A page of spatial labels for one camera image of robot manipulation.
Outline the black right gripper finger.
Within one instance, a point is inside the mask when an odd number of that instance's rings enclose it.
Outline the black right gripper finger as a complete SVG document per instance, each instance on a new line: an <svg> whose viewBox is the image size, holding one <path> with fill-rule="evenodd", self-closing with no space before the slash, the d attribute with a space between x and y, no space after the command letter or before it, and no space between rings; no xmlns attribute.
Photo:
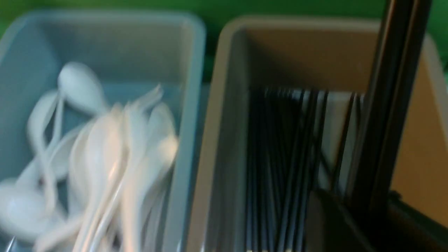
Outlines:
<svg viewBox="0 0 448 252"><path fill-rule="evenodd" d="M447 228L396 197L373 233L363 231L339 199L311 192L307 209L310 252L446 252Z"/></svg>

